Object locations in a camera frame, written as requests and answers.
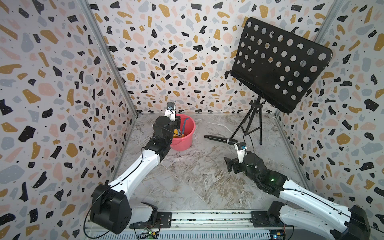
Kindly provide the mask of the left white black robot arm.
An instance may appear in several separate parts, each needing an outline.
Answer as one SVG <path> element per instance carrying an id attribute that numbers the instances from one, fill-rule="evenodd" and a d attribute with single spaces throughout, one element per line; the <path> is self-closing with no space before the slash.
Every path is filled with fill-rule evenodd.
<path id="1" fill-rule="evenodd" d="M 179 116 L 160 116 L 156 119 L 154 134 L 138 159 L 118 178 L 108 185 L 99 185 L 93 192 L 92 205 L 88 212 L 90 221 L 114 234 L 120 234 L 127 226 L 158 224 L 158 208 L 141 202 L 130 204 L 136 188 L 166 157 L 171 149 L 175 130 L 180 127 Z"/>

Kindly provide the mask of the blue rake yellow handle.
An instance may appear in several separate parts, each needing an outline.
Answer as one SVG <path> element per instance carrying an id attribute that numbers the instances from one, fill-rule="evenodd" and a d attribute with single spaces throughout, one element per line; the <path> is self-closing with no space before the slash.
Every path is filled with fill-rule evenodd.
<path id="1" fill-rule="evenodd" d="M 187 125 L 187 122 L 189 121 L 189 119 L 190 118 L 186 118 L 183 121 L 183 124 L 182 124 L 182 127 L 181 127 L 181 135 L 182 135 L 182 137 L 184 137 L 184 135 L 185 135 L 186 125 Z"/>

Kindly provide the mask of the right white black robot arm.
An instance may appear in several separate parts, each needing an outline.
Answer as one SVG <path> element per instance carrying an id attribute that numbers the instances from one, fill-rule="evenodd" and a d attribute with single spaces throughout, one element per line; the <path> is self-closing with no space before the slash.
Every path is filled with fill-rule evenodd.
<path id="1" fill-rule="evenodd" d="M 263 192 L 280 199 L 266 213 L 253 212 L 256 226 L 281 225 L 305 229 L 328 240 L 368 240 L 371 228 L 366 212 L 326 200 L 301 187 L 285 175 L 267 169 L 252 152 L 241 158 L 225 158 L 228 172 L 245 174 Z"/>

